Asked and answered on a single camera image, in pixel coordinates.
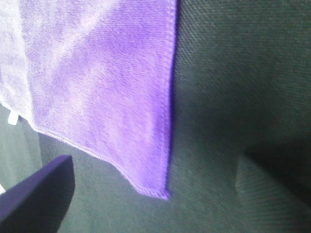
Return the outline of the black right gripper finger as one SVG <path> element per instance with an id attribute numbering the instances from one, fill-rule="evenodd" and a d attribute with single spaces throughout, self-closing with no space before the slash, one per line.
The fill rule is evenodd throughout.
<path id="1" fill-rule="evenodd" d="M 61 155 L 0 196 L 2 233 L 56 233 L 75 190 L 72 156 Z"/>

